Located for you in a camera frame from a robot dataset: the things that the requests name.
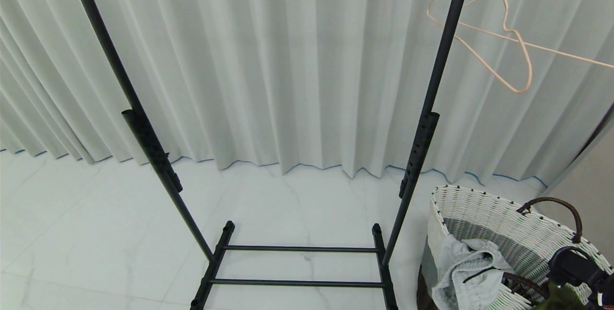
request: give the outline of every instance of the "white curtain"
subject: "white curtain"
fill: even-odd
[[[171,159],[405,167],[441,30],[428,0],[96,0]],[[614,63],[614,0],[509,0],[526,41]],[[449,0],[433,13],[445,19]],[[461,21],[500,32],[500,0]],[[79,0],[1,0],[2,148],[145,163]],[[459,35],[516,87],[518,45]],[[454,43],[425,170],[537,176],[574,159],[614,101],[614,71],[530,49],[513,94]]]

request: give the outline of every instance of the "white woven basket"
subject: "white woven basket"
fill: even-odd
[[[547,280],[548,261],[558,249],[575,246],[585,251],[599,265],[612,274],[612,265],[597,248],[579,234],[541,214],[519,213],[522,206],[513,201],[460,186],[445,185],[432,193],[428,215],[428,247],[434,257],[439,256],[443,238],[448,234],[456,239],[482,238],[498,245],[505,260],[517,275],[537,284]],[[574,244],[572,239],[579,237]],[[583,303],[587,303],[590,288],[585,284],[573,287]],[[499,295],[489,309],[528,310],[528,299],[501,284]]]

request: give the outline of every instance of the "curtain fold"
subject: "curtain fold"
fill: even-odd
[[[171,159],[236,160],[381,176],[405,167],[441,36],[429,0],[96,0]],[[531,43],[614,63],[614,0],[509,0]],[[449,0],[432,8],[445,19]],[[500,0],[461,21],[500,32]],[[516,87],[516,43],[459,26]],[[146,159],[79,0],[0,0],[0,144],[88,162]],[[614,102],[614,71],[529,49],[533,86],[513,94],[459,43],[437,95],[425,170],[561,174]]]

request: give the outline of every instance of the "clothes hanger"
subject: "clothes hanger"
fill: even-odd
[[[431,8],[431,6],[432,6],[434,1],[435,0],[430,0],[430,2],[428,2],[428,8],[427,8],[426,13],[427,13],[427,16],[431,20],[433,20],[439,26],[439,28],[443,28],[443,25],[441,24],[441,22],[439,22],[435,17],[433,17],[430,14],[430,8]],[[465,8],[466,6],[469,6],[470,4],[473,4],[474,2],[477,2],[477,1],[479,1],[479,0],[472,0],[472,1],[470,1],[470,2],[466,3],[463,6],[463,8]],[[517,94],[521,94],[521,93],[524,93],[524,92],[528,91],[529,87],[531,86],[531,81],[533,79],[533,67],[531,65],[531,58],[529,57],[529,53],[527,52],[527,46],[530,46],[530,47],[536,48],[536,49],[546,50],[548,52],[553,52],[553,53],[559,54],[561,56],[566,56],[566,57],[570,57],[570,58],[573,58],[573,59],[578,59],[578,60],[581,60],[581,61],[587,61],[588,63],[592,63],[592,64],[595,64],[595,65],[601,65],[603,67],[608,67],[610,69],[614,69],[614,65],[612,65],[612,64],[603,63],[601,61],[596,61],[596,60],[588,59],[588,58],[585,58],[585,57],[575,56],[574,54],[569,54],[569,53],[561,52],[559,50],[545,48],[545,47],[540,46],[540,45],[526,43],[522,39],[522,36],[520,36],[520,32],[518,32],[518,30],[508,28],[508,26],[507,26],[507,17],[509,15],[509,3],[508,3],[507,0],[502,0],[502,1],[503,1],[503,4],[504,4],[504,7],[505,7],[505,13],[504,13],[504,19],[503,19],[503,25],[502,25],[503,30],[505,32],[507,32],[507,33],[514,33],[516,35],[515,39],[512,38],[512,37],[509,37],[509,36],[505,36],[505,35],[501,35],[501,34],[498,34],[498,33],[490,32],[489,30],[481,29],[481,28],[478,28],[476,26],[468,25],[468,24],[465,24],[463,22],[459,22],[458,24],[462,25],[462,26],[466,26],[467,28],[471,28],[473,30],[477,30],[478,32],[486,33],[486,34],[489,34],[489,35],[494,35],[494,36],[500,37],[502,39],[506,39],[508,41],[515,41],[516,43],[518,43],[520,45],[520,49],[522,50],[522,54],[524,56],[524,60],[527,63],[527,81],[526,81],[526,84],[524,85],[524,88],[516,89],[515,87],[510,85],[482,57],[480,57],[478,52],[476,52],[471,46],[469,46],[469,44],[465,40],[463,40],[460,36],[457,36],[457,35],[454,35],[454,37],[455,37],[456,40],[460,41],[460,43],[462,43],[469,50],[469,52],[471,52],[478,59],[478,61],[480,61],[480,63],[482,63],[482,65],[484,65],[486,67],[486,69],[488,69],[488,71],[490,71],[495,76],[495,78],[497,78],[503,85],[505,85],[505,87],[507,87],[512,92],[515,92]]]

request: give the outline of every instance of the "brown braided handle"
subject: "brown braided handle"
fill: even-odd
[[[572,237],[572,242],[574,244],[579,244],[580,238],[582,237],[582,220],[579,218],[578,211],[574,208],[574,206],[570,205],[570,203],[567,203],[563,201],[562,199],[558,199],[558,198],[537,198],[537,199],[532,199],[531,201],[525,203],[522,207],[516,210],[516,212],[520,214],[524,214],[525,210],[528,212],[531,212],[532,205],[534,205],[535,203],[544,202],[544,201],[556,202],[561,205],[564,205],[565,207],[567,207],[567,209],[571,210],[572,214],[574,214],[574,220],[576,222],[576,233],[574,234],[574,237]]]
[[[511,274],[511,273],[503,273],[503,278],[504,279],[508,279],[514,282],[517,282],[518,284],[523,284],[527,287],[532,288],[533,290],[535,290],[535,292],[537,292],[540,296],[542,296],[544,299],[548,299],[550,297],[550,291],[546,290],[545,288],[539,286],[538,284],[536,284],[535,282],[526,279],[525,277],[521,277],[520,275],[515,275],[515,274]]]

